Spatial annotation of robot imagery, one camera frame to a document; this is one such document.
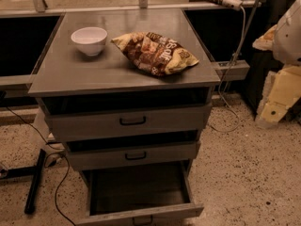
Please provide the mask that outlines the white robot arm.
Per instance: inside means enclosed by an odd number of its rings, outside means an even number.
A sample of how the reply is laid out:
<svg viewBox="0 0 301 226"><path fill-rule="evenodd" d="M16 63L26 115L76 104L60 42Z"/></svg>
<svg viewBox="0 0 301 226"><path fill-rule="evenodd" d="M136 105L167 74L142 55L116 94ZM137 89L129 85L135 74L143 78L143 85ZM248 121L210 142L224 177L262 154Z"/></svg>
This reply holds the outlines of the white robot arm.
<svg viewBox="0 0 301 226"><path fill-rule="evenodd" d="M277 24L255 39L252 46L272 51L274 59L283 64L271 85L264 85L256 117L261 128L270 128L301 98L301 0L295 0Z"/></svg>

